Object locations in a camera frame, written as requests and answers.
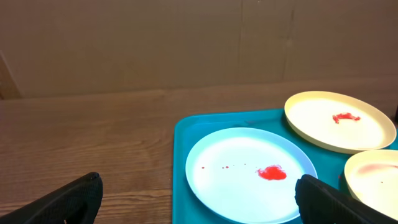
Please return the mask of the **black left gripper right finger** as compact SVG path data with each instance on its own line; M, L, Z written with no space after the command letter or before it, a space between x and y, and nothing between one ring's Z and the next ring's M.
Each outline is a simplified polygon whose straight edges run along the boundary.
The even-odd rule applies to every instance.
M397 224L308 174L296 182L295 201L303 224Z

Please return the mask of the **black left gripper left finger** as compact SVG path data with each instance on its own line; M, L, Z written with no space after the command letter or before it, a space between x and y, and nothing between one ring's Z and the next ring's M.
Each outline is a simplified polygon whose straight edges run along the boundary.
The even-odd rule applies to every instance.
M103 181L90 172L1 217L1 224L94 224L103 198Z

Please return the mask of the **light blue plate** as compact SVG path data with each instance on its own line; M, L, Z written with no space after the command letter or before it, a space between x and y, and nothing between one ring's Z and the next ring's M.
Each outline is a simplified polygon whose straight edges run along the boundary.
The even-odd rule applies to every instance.
M194 195L235 223L287 223L299 217L296 182L317 176L294 143L256 128L227 128L201 138L185 164Z

